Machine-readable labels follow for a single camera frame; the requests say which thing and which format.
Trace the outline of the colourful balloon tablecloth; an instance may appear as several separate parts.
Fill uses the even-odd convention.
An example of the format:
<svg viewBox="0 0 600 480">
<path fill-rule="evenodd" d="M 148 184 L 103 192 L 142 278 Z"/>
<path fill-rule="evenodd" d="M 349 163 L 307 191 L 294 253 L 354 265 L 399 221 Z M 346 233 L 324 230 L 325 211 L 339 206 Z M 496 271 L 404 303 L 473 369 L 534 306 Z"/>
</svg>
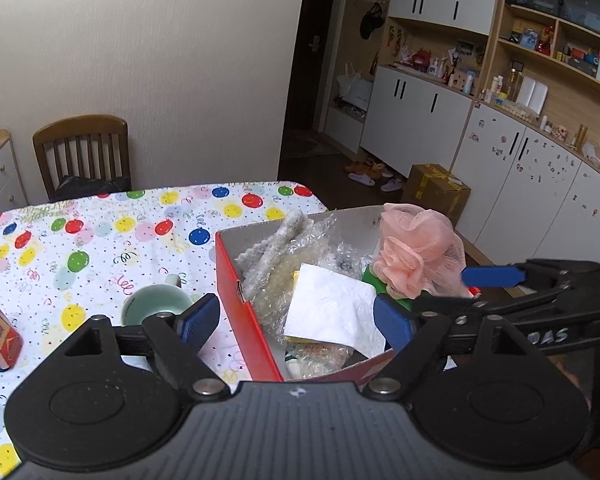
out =
<svg viewBox="0 0 600 480">
<path fill-rule="evenodd" d="M 121 320 L 140 289 L 177 276 L 193 298 L 214 292 L 217 232 L 316 214 L 323 204 L 294 182 L 155 188 L 29 206 L 0 214 L 0 309 L 23 340 L 0 372 L 0 478 L 18 464 L 4 427 L 8 396 L 94 314 Z"/>
</svg>

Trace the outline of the brown cardboard carton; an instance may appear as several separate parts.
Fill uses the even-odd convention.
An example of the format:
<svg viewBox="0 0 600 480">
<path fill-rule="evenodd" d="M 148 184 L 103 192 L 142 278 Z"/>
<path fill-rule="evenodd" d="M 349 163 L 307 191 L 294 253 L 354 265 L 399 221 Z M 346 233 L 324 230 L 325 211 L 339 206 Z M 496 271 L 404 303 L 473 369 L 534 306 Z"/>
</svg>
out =
<svg viewBox="0 0 600 480">
<path fill-rule="evenodd" d="M 402 202 L 433 209 L 457 225 L 470 187 L 438 164 L 413 165 L 403 185 Z"/>
</svg>

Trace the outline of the white tissue paper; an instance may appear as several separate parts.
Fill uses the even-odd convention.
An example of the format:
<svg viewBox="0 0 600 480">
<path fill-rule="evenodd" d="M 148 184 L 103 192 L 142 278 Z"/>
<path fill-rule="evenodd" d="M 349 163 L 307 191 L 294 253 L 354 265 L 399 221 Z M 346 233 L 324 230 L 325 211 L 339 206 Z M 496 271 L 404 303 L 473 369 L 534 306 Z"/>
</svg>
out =
<svg viewBox="0 0 600 480">
<path fill-rule="evenodd" d="M 303 263 L 284 326 L 286 338 L 340 344 L 366 359 L 385 351 L 375 325 L 372 285 L 321 266 Z"/>
</svg>

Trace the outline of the dark wooden chair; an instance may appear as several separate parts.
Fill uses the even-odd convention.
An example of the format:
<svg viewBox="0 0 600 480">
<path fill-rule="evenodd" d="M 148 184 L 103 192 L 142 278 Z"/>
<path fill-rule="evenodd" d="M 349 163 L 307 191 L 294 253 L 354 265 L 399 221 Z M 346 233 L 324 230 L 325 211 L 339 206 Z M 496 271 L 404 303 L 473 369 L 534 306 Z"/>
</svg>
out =
<svg viewBox="0 0 600 480">
<path fill-rule="evenodd" d="M 111 180 L 131 177 L 129 128 L 112 115 L 82 115 L 58 120 L 32 138 L 47 198 L 65 176 Z"/>
</svg>

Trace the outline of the black bag on chair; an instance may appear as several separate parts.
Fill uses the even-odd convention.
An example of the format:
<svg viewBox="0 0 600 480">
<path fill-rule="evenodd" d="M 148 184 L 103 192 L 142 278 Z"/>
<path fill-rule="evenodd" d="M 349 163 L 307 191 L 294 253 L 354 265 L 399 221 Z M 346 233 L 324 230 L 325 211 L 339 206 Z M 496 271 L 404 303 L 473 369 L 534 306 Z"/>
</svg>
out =
<svg viewBox="0 0 600 480">
<path fill-rule="evenodd" d="M 54 192 L 54 201 L 76 200 L 77 198 L 129 192 L 131 190 L 130 177 L 115 177 L 111 180 L 104 180 L 65 176 Z"/>
</svg>

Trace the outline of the pink mesh bath sponge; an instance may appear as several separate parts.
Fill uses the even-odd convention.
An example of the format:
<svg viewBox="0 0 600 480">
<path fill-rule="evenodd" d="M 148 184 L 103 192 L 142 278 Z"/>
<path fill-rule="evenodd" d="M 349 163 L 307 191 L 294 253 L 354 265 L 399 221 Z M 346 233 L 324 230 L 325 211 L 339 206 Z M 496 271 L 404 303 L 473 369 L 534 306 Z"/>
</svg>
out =
<svg viewBox="0 0 600 480">
<path fill-rule="evenodd" d="M 379 222 L 378 254 L 370 264 L 396 299 L 432 296 L 469 298 L 460 274 L 464 244 L 451 221 L 413 204 L 385 204 Z"/>
</svg>

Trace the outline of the white cupboard unit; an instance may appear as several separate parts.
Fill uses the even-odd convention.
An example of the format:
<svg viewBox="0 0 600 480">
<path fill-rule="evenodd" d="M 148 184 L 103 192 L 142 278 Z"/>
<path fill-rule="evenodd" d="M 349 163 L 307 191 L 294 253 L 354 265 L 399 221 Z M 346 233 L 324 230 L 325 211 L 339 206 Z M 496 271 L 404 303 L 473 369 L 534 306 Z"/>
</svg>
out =
<svg viewBox="0 0 600 480">
<path fill-rule="evenodd" d="M 325 132 L 406 195 L 469 188 L 476 258 L 600 262 L 600 0 L 348 0 Z"/>
</svg>

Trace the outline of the clear bubble wrap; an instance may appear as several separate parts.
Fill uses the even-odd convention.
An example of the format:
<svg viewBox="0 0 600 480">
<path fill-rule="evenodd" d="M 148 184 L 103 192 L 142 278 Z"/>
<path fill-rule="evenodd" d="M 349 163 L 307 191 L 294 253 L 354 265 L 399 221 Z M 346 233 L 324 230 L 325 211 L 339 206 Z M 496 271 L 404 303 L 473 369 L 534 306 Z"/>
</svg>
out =
<svg viewBox="0 0 600 480">
<path fill-rule="evenodd" d="M 294 211 L 236 263 L 262 332 L 283 350 L 287 378 L 326 376 L 384 351 L 376 292 L 362 281 L 370 255 L 343 240 L 336 214 Z"/>
</svg>

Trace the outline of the grey fluffy cloth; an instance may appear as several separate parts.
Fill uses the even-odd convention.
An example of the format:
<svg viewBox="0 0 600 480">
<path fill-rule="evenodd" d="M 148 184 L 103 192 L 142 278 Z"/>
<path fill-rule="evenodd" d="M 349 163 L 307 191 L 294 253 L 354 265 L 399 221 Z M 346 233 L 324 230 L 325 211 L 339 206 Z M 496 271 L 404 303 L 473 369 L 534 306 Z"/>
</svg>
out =
<svg viewBox="0 0 600 480">
<path fill-rule="evenodd" d="M 291 211 L 272 235 L 246 249 L 236 258 L 237 266 L 242 270 L 242 294 L 245 300 L 253 300 L 289 245 L 308 232 L 313 223 L 302 211 Z"/>
</svg>

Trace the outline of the green ceramic mug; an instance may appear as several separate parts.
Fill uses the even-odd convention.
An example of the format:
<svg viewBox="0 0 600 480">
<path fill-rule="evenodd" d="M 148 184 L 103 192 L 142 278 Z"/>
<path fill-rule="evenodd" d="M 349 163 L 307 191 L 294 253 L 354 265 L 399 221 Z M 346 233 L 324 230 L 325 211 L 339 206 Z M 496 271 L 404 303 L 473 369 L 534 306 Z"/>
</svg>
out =
<svg viewBox="0 0 600 480">
<path fill-rule="evenodd" d="M 124 326 L 140 325 L 145 318 L 160 312 L 180 314 L 194 300 L 182 289 L 181 278 L 169 274 L 163 283 L 142 287 L 125 300 L 121 311 Z"/>
</svg>

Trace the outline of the red white cardboard box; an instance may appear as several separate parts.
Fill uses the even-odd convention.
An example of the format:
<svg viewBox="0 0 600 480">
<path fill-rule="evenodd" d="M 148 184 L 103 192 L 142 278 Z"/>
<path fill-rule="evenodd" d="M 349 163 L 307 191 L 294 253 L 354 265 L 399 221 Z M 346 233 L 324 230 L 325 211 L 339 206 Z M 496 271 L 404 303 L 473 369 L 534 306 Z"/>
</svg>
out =
<svg viewBox="0 0 600 480">
<path fill-rule="evenodd" d="M 385 204 L 219 232 L 216 279 L 254 380 L 367 382 L 393 353 L 374 322 L 381 294 L 468 298 L 464 244 L 444 214 Z"/>
</svg>

